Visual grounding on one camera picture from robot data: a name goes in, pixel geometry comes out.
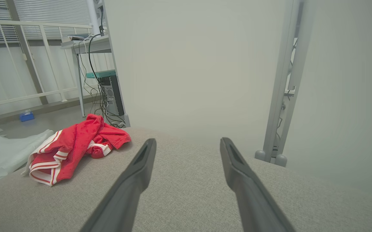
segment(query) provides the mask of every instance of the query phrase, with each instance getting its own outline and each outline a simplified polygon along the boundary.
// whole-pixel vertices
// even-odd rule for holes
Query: couch cushion
[[[85,157],[72,179],[53,187],[21,176],[22,170],[1,179],[0,231],[78,231],[148,138],[156,138],[157,152],[133,231],[242,231],[218,147],[146,129],[125,130],[132,142],[101,159]],[[298,232],[372,231],[371,195],[246,161]]]

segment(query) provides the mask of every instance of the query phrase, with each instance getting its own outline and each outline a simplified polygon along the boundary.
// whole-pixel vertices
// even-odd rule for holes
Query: wire bundle
[[[106,93],[102,90],[102,88],[100,87],[100,79],[96,76],[96,72],[95,72],[95,70],[93,69],[93,66],[92,66],[92,60],[90,59],[90,45],[92,44],[92,41],[93,41],[93,38],[95,38],[96,36],[99,36],[100,34],[97,34],[97,35],[94,35],[94,36],[92,36],[91,37],[91,39],[90,39],[90,42],[89,42],[89,49],[88,49],[88,51],[86,52],[86,53],[88,53],[89,54],[89,63],[90,63],[90,67],[92,68],[92,71],[93,71],[93,73],[94,73],[94,75],[95,75],[95,79],[96,79],[96,81],[97,81],[97,83],[98,83],[98,87],[97,88],[93,88],[92,86],[90,86],[90,85],[88,85],[87,83],[86,83],[86,78],[87,78],[87,76],[86,76],[86,73],[87,73],[87,70],[86,70],[86,67],[84,66],[84,64],[83,64],[83,61],[82,61],[82,65],[83,65],[83,68],[85,69],[85,72],[83,73],[83,71],[81,70],[81,68],[80,68],[80,65],[79,65],[79,69],[80,69],[80,72],[82,73],[82,75],[84,75],[84,84],[86,84],[86,85],[88,85],[90,88],[92,88],[91,90],[90,90],[90,92],[84,87],[84,84],[83,84],[83,87],[84,87],[84,89],[92,96],[92,107],[91,107],[91,109],[90,109],[90,112],[92,112],[92,109],[93,109],[93,107],[95,106],[95,104],[99,104],[99,109],[96,109],[95,111],[94,111],[94,114],[97,114],[97,111],[98,110],[100,110],[101,111],[101,113],[102,113],[102,117],[104,118],[104,119],[106,119],[106,121],[108,122],[108,124],[109,125],[112,125],[112,126],[114,126],[114,127],[117,127],[117,128],[123,128],[123,126],[126,126],[126,122],[120,117],[120,116],[118,116],[118,115],[115,115],[114,113],[111,113],[111,112],[108,112],[107,111],[107,106],[108,106],[108,102],[107,102],[107,96],[106,96]],[[92,91],[93,90],[95,90],[96,91],[96,95],[95,95],[95,98],[98,96],[98,94],[100,94],[100,100],[99,100],[99,103],[95,103],[94,101],[93,101],[93,93],[92,93]]]

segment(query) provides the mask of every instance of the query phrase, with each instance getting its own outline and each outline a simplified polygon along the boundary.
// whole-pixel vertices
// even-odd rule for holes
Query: white plastic sheet
[[[25,164],[29,155],[51,135],[52,130],[23,139],[7,139],[0,136],[0,178]]]

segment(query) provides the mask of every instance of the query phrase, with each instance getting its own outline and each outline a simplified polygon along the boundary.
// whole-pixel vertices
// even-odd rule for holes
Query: red jacket
[[[70,179],[85,154],[101,158],[130,140],[125,131],[106,124],[101,116],[89,114],[85,121],[56,132],[36,148],[23,173],[53,186]]]

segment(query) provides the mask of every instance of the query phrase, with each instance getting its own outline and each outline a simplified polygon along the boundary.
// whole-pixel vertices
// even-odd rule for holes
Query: black cable
[[[102,27],[103,32],[103,9],[101,8],[100,11],[102,12],[102,16],[100,17],[100,26]]]
[[[82,42],[84,42],[84,41],[80,41],[79,42],[79,54],[80,54],[80,44],[82,43]],[[80,55],[80,60],[82,61],[82,65],[83,65],[83,68],[84,68],[84,73],[83,73],[83,71],[82,71],[82,69],[81,69],[81,67],[80,67],[80,65],[79,65],[79,69],[80,69],[80,72],[82,73],[82,75],[84,75],[84,84],[86,84],[86,85],[88,85],[90,88],[92,88],[91,90],[90,90],[90,92],[89,91],[87,91],[87,89],[84,87],[84,84],[83,84],[83,88],[84,88],[84,90],[88,93],[88,94],[90,94],[90,96],[92,97],[92,107],[90,108],[90,113],[92,112],[92,109],[93,109],[93,106],[95,105],[95,101],[93,101],[93,93],[92,93],[92,91],[93,90],[95,90],[96,91],[96,95],[95,95],[95,99],[96,99],[96,97],[98,97],[98,90],[96,90],[95,88],[93,88],[92,86],[90,86],[89,84],[87,84],[87,82],[86,82],[86,78],[87,78],[87,69],[86,69],[86,67],[84,66],[84,63],[83,63],[83,59],[81,59],[81,55]]]
[[[282,121],[283,121],[283,119],[281,117],[279,117],[279,119],[280,119],[280,122],[278,123],[277,128],[280,127],[280,125],[282,124]]]
[[[298,40],[299,40],[299,38],[295,41],[295,45],[293,45],[292,52],[293,52],[293,50],[296,48],[296,44],[298,44]]]
[[[106,103],[107,103],[107,100],[105,100],[105,96],[106,96],[106,93],[102,91],[102,89],[100,88],[100,81],[99,81],[99,78],[97,77],[96,75],[96,72],[95,72],[95,69],[93,68],[93,65],[92,65],[92,60],[90,58],[90,46],[92,44],[92,41],[93,39],[96,37],[96,36],[99,36],[100,34],[97,34],[97,35],[94,35],[90,41],[89,41],[89,51],[88,51],[88,54],[89,54],[89,63],[90,63],[90,67],[92,68],[92,71],[93,71],[93,74],[95,75],[95,78],[96,80],[98,81],[98,90],[99,92],[101,93],[101,103],[100,103],[100,110],[102,111],[102,116],[103,118],[106,118],[106,120],[109,122],[110,125],[112,126],[115,126],[114,124],[112,124],[112,122],[110,122],[110,120],[112,121],[115,121],[115,122],[123,122],[124,124],[126,124],[126,122],[121,118],[119,117],[118,115],[115,115],[114,113],[111,113],[111,112],[108,112],[109,114],[112,114],[113,116],[117,116],[121,121],[118,121],[118,120],[113,120],[112,118],[110,118],[107,113],[105,113],[105,111],[107,112],[107,106],[106,106]]]

